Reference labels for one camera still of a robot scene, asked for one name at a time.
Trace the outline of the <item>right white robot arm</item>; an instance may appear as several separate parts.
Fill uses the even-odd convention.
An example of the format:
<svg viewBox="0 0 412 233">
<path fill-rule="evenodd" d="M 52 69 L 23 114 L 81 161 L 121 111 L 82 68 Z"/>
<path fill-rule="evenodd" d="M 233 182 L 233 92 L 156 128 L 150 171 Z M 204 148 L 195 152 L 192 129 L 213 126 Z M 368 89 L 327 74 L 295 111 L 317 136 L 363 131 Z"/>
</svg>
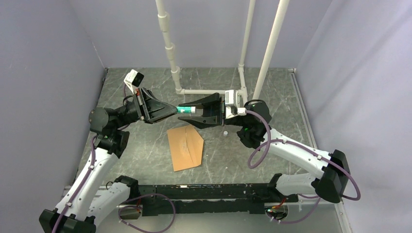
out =
<svg viewBox="0 0 412 233">
<path fill-rule="evenodd" d="M 237 136 L 244 146 L 254 148 L 248 167 L 259 166 L 268 155 L 276 155 L 303 168 L 305 174 L 275 174 L 268 183 L 268 196 L 273 201 L 291 195 L 322 198 L 339 203 L 346 198 L 344 191 L 352 180 L 346 156 L 339 150 L 327 152 L 293 140 L 269 125 L 272 116 L 263 100 L 240 103 L 235 90 L 224 96 L 214 93 L 202 99 L 179 104 L 180 120 L 198 129 L 218 125 L 239 126 Z"/>
</svg>

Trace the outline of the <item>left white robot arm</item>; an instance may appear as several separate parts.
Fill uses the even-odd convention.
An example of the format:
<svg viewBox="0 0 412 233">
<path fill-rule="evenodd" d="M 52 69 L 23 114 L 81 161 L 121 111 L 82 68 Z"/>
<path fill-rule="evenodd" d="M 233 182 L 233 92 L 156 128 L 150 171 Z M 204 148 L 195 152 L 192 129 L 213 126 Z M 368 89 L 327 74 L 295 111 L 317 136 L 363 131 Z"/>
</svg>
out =
<svg viewBox="0 0 412 233">
<path fill-rule="evenodd" d="M 177 113 L 177 108 L 162 102 L 146 88 L 138 88 L 131 101 L 112 109 L 97 107 L 88 117 L 91 152 L 80 175 L 53 210 L 45 209 L 39 222 L 46 233 L 94 233 L 103 220 L 123 202 L 135 203 L 140 196 L 138 181 L 121 178 L 102 192 L 104 177 L 126 149 L 130 133 L 128 125 L 137 121 L 160 122 Z"/>
</svg>

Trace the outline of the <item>brown paper envelope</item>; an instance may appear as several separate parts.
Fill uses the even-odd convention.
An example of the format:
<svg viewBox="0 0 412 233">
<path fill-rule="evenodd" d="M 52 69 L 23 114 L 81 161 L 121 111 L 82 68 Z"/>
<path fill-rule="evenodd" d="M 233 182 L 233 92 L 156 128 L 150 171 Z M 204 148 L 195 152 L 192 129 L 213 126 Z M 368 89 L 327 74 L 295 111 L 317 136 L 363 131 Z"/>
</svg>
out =
<svg viewBox="0 0 412 233">
<path fill-rule="evenodd" d="M 202 164 L 204 140 L 192 125 L 167 130 L 175 172 Z"/>
</svg>

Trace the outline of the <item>small white green tube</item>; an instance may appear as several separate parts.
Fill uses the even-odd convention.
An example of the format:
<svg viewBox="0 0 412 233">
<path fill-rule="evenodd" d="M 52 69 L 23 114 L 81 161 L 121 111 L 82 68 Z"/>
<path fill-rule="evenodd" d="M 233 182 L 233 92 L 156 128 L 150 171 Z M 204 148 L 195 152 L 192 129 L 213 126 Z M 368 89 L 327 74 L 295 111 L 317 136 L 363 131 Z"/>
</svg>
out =
<svg viewBox="0 0 412 233">
<path fill-rule="evenodd" d="M 178 113 L 182 113 L 182 114 L 196 113 L 196 107 L 194 106 L 177 106 L 176 109 Z"/>
</svg>

